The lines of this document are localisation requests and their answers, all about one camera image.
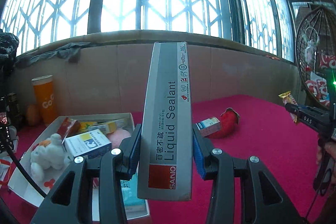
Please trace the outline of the gold red snack bar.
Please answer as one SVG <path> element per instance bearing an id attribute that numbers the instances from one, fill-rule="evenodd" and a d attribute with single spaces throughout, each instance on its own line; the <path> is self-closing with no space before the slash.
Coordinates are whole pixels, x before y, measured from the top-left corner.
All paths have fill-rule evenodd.
<path id="1" fill-rule="evenodd" d="M 291 91 L 284 92 L 278 95 L 285 106 L 285 110 L 290 113 L 290 116 L 295 124 L 299 122 L 299 108 L 296 100 L 291 94 Z"/>

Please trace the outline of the white blue yellow medicine box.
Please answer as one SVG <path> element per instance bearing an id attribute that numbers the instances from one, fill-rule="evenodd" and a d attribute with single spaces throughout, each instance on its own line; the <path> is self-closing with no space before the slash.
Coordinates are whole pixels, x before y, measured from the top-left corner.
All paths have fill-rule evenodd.
<path id="1" fill-rule="evenodd" d="M 97 129 L 65 138 L 64 147 L 72 159 L 78 156 L 94 159 L 110 152 L 112 143 Z"/>

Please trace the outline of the yellow green carton box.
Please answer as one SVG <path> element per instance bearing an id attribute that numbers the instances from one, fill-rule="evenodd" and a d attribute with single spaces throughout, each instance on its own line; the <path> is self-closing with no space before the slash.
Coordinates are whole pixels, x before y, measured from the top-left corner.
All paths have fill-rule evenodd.
<path id="1" fill-rule="evenodd" d="M 87 132 L 87 131 L 89 131 L 90 130 L 90 127 L 91 126 L 94 126 L 94 125 L 96 125 L 97 124 L 97 122 L 96 121 L 86 121 L 86 122 L 80 122 L 79 123 L 79 129 L 78 129 L 78 131 L 77 131 L 77 133 L 84 133 L 84 132 Z"/>

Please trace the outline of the red Sequoia cigarette box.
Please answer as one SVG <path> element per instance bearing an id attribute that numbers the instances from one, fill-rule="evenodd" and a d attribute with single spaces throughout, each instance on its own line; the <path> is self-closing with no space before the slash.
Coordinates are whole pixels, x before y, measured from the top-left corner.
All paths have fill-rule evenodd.
<path id="1" fill-rule="evenodd" d="M 67 117 L 62 121 L 60 127 L 57 130 L 57 133 L 64 140 L 68 136 L 72 136 L 75 133 L 77 133 L 79 129 L 80 129 L 80 122 L 73 118 Z"/>

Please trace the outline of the grey liquid sealant box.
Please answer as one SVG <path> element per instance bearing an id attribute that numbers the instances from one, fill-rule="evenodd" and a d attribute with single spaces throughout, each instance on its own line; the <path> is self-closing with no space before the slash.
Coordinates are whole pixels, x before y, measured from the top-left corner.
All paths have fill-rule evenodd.
<path id="1" fill-rule="evenodd" d="M 142 119 L 138 197 L 189 201 L 193 130 L 187 43 L 153 46 Z"/>

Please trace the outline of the white yellow Glucophage box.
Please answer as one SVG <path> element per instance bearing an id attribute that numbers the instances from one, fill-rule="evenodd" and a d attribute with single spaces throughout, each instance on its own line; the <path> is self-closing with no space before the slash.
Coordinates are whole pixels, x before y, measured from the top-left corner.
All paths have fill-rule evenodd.
<path id="1" fill-rule="evenodd" d="M 100 130 L 103 134 L 114 133 L 117 129 L 127 126 L 127 119 L 117 119 L 113 121 L 95 124 L 88 127 L 88 131 Z"/>

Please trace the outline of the teal booklet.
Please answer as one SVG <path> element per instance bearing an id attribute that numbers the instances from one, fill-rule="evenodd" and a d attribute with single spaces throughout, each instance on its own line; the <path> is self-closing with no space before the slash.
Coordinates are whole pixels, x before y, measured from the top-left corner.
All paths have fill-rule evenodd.
<path id="1" fill-rule="evenodd" d="M 145 200 L 137 197 L 137 183 L 137 173 L 135 173 L 129 181 L 121 180 L 123 203 L 127 213 L 143 211 L 146 209 Z"/>

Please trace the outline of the white plush chicken toy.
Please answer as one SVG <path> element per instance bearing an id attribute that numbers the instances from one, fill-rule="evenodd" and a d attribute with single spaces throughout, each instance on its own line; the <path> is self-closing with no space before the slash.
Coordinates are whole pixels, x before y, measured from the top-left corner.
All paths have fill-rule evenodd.
<path id="1" fill-rule="evenodd" d="M 42 182 L 45 171 L 52 168 L 61 170 L 69 164 L 69 158 L 63 147 L 62 137 L 55 133 L 39 143 L 30 155 L 30 172 L 35 182 Z"/>

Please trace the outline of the pink fluffy ball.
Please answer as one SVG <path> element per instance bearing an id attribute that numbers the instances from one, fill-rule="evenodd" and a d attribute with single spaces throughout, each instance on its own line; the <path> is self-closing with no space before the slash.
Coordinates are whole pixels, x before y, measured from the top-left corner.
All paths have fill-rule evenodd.
<path id="1" fill-rule="evenodd" d="M 111 142 L 112 149 L 114 149 L 120 146 L 123 139 L 131 137 L 131 133 L 123 128 L 119 128 L 115 132 L 107 134 L 106 137 Z"/>

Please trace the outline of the white cardboard tray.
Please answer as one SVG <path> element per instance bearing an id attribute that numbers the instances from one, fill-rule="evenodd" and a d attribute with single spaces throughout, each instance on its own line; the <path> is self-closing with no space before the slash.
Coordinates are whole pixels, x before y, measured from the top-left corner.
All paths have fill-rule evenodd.
<path id="1" fill-rule="evenodd" d="M 127 119 L 126 129 L 131 131 L 134 129 L 133 117 L 130 113 L 117 113 L 117 114 L 94 114 L 94 115 L 77 115 L 72 117 L 75 120 L 86 122 L 86 121 L 112 121 L 114 119 Z M 42 140 L 49 138 L 52 134 L 56 133 L 60 127 L 65 116 L 57 117 L 46 129 L 36 138 L 34 143 L 29 147 L 29 149 L 21 157 L 20 163 L 23 168 L 30 173 L 30 154 L 33 147 Z M 15 169 L 14 173 L 8 183 L 9 189 L 14 192 L 21 199 L 25 200 L 27 203 L 34 207 L 39 207 L 43 201 L 43 197 L 30 185 L 30 183 L 23 177 L 19 169 Z M 148 202 L 145 200 L 146 209 L 138 212 L 126 212 L 128 223 L 151 223 L 151 216 L 149 211 Z"/>

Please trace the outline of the wicker hanging chair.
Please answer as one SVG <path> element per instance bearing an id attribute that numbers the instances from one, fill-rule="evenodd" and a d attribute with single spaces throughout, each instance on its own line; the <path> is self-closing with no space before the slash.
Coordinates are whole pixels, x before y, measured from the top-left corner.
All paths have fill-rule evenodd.
<path id="1" fill-rule="evenodd" d="M 295 63 L 303 90 L 313 106 L 327 110 L 326 74 L 335 69 L 335 12 L 324 5 L 301 7 L 295 23 Z"/>

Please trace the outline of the red plush strawberry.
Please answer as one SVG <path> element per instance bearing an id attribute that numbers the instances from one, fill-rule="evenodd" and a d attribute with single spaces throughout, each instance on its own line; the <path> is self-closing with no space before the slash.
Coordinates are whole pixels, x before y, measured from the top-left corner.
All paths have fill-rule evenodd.
<path id="1" fill-rule="evenodd" d="M 213 126 L 213 132 L 208 136 L 211 139 L 222 139 L 232 135 L 239 124 L 240 115 L 228 107 L 219 117 L 219 122 Z"/>

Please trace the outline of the small blue white box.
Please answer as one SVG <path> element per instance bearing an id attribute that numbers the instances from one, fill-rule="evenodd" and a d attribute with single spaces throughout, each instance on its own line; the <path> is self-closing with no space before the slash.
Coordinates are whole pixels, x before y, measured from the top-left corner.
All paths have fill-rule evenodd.
<path id="1" fill-rule="evenodd" d="M 221 130 L 221 122 L 217 117 L 205 119 L 196 123 L 196 126 L 203 137 L 209 136 Z"/>

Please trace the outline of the orange fruit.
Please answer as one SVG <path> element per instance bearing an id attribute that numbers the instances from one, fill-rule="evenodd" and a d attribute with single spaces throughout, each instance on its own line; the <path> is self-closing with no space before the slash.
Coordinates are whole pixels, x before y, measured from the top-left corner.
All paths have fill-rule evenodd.
<path id="1" fill-rule="evenodd" d="M 26 110 L 26 119 L 30 126 L 35 126 L 39 124 L 41 116 L 39 114 L 39 109 L 37 105 L 30 104 Z"/>

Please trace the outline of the black plastic bag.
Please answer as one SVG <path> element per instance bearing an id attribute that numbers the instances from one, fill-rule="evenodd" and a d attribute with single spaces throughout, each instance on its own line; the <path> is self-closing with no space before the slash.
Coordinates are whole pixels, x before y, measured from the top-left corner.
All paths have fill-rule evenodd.
<path id="1" fill-rule="evenodd" d="M 1 45 L 1 88 L 5 85 L 6 80 L 11 75 L 13 70 L 17 49 L 19 46 L 19 39 L 12 33 L 4 32 L 1 29 L 0 34 Z"/>

